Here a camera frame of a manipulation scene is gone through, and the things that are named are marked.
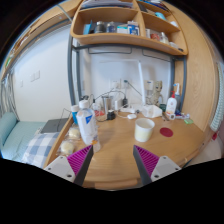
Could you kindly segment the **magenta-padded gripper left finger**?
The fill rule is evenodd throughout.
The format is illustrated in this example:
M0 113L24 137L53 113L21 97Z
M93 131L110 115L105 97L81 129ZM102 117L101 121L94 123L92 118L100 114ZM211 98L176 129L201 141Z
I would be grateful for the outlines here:
M68 157L59 156L45 171L82 186L93 156L93 146L87 146Z

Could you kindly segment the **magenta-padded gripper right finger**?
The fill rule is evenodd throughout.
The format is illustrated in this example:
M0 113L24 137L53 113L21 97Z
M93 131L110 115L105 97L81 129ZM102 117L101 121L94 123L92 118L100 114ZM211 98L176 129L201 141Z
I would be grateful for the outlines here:
M148 185L180 170L180 167L169 157L159 157L137 145L133 146L133 156L143 185Z

